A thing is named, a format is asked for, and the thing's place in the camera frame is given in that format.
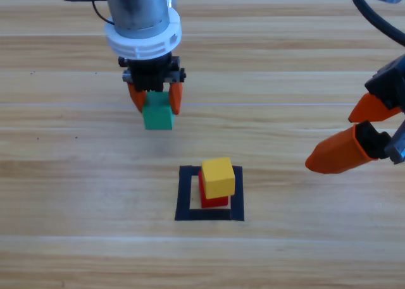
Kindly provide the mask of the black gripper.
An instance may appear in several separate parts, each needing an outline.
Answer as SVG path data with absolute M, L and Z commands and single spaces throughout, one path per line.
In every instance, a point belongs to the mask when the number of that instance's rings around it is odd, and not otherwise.
M 348 117 L 349 122 L 358 124 L 320 142 L 305 162 L 307 169 L 340 174 L 387 157 L 394 164 L 404 162 L 404 122 L 392 138 L 370 123 L 404 113 L 404 55 L 380 68 L 365 87 L 369 93 Z
M 163 91 L 163 84 L 170 83 L 168 92 L 169 103 L 174 115 L 179 115 L 183 82 L 186 78 L 185 68 L 180 66 L 180 58 L 173 55 L 163 55 L 154 59 L 132 60 L 118 58 L 118 64 L 123 71 L 123 81 L 127 82 L 128 91 L 137 110 L 142 113 L 146 102 L 146 91 Z

